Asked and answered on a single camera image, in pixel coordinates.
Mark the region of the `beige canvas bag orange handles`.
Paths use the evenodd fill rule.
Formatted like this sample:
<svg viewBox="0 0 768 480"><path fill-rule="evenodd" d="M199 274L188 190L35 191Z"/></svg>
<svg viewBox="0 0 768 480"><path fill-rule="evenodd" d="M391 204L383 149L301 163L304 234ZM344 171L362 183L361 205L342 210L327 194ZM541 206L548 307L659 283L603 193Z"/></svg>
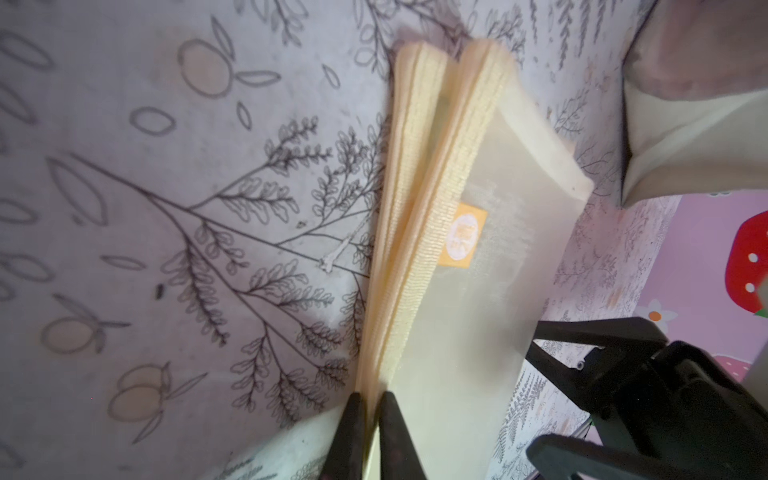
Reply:
<svg viewBox="0 0 768 480"><path fill-rule="evenodd" d="M623 79L624 206L766 189L766 2L657 2Z"/></svg>

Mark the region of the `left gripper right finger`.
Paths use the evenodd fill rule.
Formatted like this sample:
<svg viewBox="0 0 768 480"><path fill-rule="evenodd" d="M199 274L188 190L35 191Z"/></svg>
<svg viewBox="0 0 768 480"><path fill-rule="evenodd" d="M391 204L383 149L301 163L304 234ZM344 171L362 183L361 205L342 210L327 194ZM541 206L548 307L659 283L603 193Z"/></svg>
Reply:
<svg viewBox="0 0 768 480"><path fill-rule="evenodd" d="M378 406L380 478L426 480L396 396L385 391Z"/></svg>

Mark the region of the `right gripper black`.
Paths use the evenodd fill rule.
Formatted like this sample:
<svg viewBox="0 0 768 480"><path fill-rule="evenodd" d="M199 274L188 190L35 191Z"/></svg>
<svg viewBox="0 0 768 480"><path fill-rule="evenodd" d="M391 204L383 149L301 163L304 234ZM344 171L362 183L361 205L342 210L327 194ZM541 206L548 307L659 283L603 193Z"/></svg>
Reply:
<svg viewBox="0 0 768 480"><path fill-rule="evenodd" d="M591 350L569 367L538 340ZM603 445L618 449L539 436L526 455L543 479L666 478L664 467L637 455L728 479L766 478L766 409L705 351L667 344L641 317L537 324L526 360L594 413Z"/></svg>

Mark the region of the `yellow-trim mesh pouch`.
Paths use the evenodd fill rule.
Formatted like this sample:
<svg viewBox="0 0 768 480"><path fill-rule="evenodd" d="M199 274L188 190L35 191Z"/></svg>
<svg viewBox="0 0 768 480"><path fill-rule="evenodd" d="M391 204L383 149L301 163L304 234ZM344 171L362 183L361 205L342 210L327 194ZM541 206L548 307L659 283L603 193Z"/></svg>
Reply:
<svg viewBox="0 0 768 480"><path fill-rule="evenodd" d="M381 477L385 392L427 478L485 476L592 190L502 45L400 49L356 380L367 478Z"/></svg>

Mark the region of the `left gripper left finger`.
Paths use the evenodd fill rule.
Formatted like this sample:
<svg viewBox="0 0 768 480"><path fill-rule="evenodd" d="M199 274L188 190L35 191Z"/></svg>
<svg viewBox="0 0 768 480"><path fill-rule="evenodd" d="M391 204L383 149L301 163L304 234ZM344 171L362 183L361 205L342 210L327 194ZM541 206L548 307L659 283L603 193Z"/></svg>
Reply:
<svg viewBox="0 0 768 480"><path fill-rule="evenodd" d="M364 462L365 405L359 392L345 405L319 480L361 480Z"/></svg>

